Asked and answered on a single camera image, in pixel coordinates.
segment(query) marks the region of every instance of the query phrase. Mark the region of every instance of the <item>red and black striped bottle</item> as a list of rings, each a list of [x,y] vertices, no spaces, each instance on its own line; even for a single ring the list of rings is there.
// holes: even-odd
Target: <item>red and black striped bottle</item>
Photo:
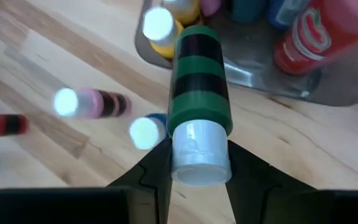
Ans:
[[[0,114],[0,136],[23,134],[27,131],[27,119],[19,114]]]

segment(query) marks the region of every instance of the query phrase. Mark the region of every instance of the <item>white bottle cap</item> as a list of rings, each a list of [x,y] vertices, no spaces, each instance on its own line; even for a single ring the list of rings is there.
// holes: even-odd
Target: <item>white bottle cap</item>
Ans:
[[[84,116],[93,109],[92,96],[85,92],[63,88],[56,92],[53,108],[60,116]]]
[[[143,34],[153,43],[168,47],[178,35],[175,20],[170,11],[162,7],[150,8],[144,14]]]
[[[171,172],[173,180],[192,186],[226,183],[232,173],[225,129],[200,119],[175,128]]]
[[[167,136],[165,125],[157,118],[138,118],[129,127],[136,148],[153,149]]]

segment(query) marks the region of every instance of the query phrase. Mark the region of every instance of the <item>black plastic mount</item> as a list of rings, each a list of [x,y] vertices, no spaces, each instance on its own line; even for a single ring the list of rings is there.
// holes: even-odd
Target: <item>black plastic mount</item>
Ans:
[[[316,190],[232,141],[226,183],[236,223],[358,223],[358,191]],[[0,190],[0,223],[167,223],[172,140],[106,188]]]

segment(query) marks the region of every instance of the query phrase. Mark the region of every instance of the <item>green and black striped bottle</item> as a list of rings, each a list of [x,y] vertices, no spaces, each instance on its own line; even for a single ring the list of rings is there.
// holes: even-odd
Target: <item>green and black striped bottle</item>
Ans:
[[[172,177],[190,185],[225,183],[231,178],[232,119],[218,35],[206,26],[186,28],[173,64],[167,120]]]

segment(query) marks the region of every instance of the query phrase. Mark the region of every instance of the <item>wood grain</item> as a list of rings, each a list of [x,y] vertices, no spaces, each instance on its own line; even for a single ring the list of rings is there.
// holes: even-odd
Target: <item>wood grain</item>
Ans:
[[[130,122],[166,112],[170,71],[134,47],[142,1],[0,0],[0,113],[24,113],[30,132],[0,138],[0,188],[104,186],[147,152]],[[128,95],[126,118],[56,117],[63,87]],[[314,187],[358,189],[358,105],[332,108],[229,87],[230,139]],[[225,187],[173,184],[169,223],[234,223]]]

